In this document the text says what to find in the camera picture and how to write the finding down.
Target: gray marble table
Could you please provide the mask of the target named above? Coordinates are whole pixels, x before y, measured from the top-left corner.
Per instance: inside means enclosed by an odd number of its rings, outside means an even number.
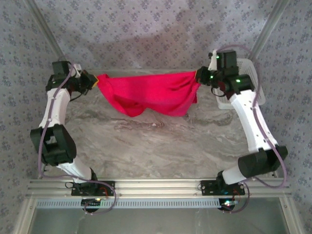
[[[248,153],[235,110],[220,110],[205,86],[198,91],[198,104],[184,117],[152,110],[125,116],[98,88],[70,102],[66,116],[78,157],[98,177],[215,177]],[[63,174],[57,168],[47,170]]]

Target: aluminum frame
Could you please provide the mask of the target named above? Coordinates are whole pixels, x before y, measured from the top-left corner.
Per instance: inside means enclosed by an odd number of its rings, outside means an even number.
[[[197,188],[201,180],[213,180],[213,178],[190,178],[190,179],[112,179],[116,182],[116,193],[118,199],[129,198],[205,198]],[[281,178],[264,178],[265,182],[271,185],[281,183]],[[21,208],[17,219],[15,234],[28,234],[31,228],[31,221],[36,211],[38,199],[41,198],[61,198],[73,199],[71,190],[65,187],[65,182],[70,179],[62,180],[43,180],[34,179],[30,181],[26,199]],[[300,220],[298,211],[292,198],[292,191],[289,185],[281,190],[273,190],[265,187],[258,181],[247,182],[252,198],[278,197],[281,202],[286,225],[290,234],[304,234],[304,228]],[[222,198],[225,196],[209,196],[210,198]]]

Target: glass panel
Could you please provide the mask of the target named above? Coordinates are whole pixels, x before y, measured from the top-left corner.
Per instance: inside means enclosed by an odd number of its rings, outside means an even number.
[[[218,209],[37,209],[30,234],[287,234],[278,198],[253,198],[237,214]]]

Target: red towel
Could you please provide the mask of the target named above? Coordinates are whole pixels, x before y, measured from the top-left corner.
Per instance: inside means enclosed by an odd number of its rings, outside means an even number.
[[[197,103],[200,86],[196,71],[163,75],[109,78],[98,76],[98,87],[118,111],[134,117],[150,108],[169,116],[183,116]]]

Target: patterned wallpaper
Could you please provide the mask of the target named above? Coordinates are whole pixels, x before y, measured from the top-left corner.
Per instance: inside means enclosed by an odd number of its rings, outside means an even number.
[[[263,115],[286,159],[294,199],[312,233],[312,3],[293,0],[259,55]]]
[[[29,138],[46,104],[56,58],[23,1],[0,1],[0,233],[11,233],[27,179],[37,175]]]
[[[249,48],[274,0],[35,0],[61,49],[88,69],[197,68]]]

